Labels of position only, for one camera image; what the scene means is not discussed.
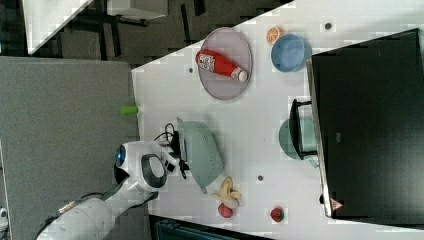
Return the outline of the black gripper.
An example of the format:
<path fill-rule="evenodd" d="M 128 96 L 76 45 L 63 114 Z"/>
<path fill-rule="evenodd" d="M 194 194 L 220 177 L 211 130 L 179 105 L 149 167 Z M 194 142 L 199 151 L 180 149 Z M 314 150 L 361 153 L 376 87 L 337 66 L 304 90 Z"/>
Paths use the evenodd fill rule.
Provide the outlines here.
<path fill-rule="evenodd" d="M 186 161 L 183 157 L 183 152 L 182 152 L 182 145 L 181 145 L 181 141 L 180 141 L 180 136 L 179 136 L 179 132 L 175 131 L 172 134 L 172 140 L 170 143 L 171 149 L 173 150 L 174 154 L 177 156 L 177 158 L 179 159 L 178 165 L 179 165 L 179 169 L 180 172 L 182 174 L 182 177 L 184 179 L 187 178 L 185 171 L 189 169 L 188 165 L 186 164 Z"/>

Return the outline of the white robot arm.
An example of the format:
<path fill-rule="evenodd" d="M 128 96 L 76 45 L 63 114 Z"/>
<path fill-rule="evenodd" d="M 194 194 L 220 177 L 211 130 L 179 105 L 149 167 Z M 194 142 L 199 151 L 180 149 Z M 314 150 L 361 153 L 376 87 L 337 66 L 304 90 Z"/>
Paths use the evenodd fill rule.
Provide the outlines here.
<path fill-rule="evenodd" d="M 48 218 L 35 240 L 103 240 L 121 214 L 157 198 L 180 163 L 178 132 L 168 133 L 163 141 L 120 145 L 114 165 L 118 185 L 63 206 Z"/>

